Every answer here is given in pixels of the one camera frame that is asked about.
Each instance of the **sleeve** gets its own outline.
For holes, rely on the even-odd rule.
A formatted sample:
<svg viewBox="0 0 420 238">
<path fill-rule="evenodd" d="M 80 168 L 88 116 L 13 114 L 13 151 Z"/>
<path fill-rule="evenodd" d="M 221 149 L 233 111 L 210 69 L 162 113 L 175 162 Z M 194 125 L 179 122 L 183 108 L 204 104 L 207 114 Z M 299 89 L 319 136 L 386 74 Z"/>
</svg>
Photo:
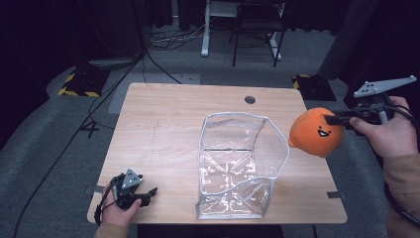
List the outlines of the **sleeve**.
<svg viewBox="0 0 420 238">
<path fill-rule="evenodd" d="M 93 238 L 126 238 L 129 229 L 110 223 L 102 223 Z"/>
<path fill-rule="evenodd" d="M 420 220 L 420 154 L 383 159 L 383 173 L 397 203 Z M 389 237 L 420 237 L 420 228 L 388 204 L 386 230 Z"/>
</svg>

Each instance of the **plush toy face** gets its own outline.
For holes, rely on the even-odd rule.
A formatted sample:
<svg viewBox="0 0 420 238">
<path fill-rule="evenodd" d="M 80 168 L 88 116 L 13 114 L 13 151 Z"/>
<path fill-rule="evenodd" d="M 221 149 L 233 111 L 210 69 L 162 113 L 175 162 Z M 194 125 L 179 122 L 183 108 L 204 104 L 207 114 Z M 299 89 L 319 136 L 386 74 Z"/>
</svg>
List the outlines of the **plush toy face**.
<svg viewBox="0 0 420 238">
<path fill-rule="evenodd" d="M 300 115 L 290 128 L 288 145 L 310 155 L 326 158 L 343 139 L 343 126 L 328 125 L 325 116 L 331 111 L 317 107 Z"/>
</svg>

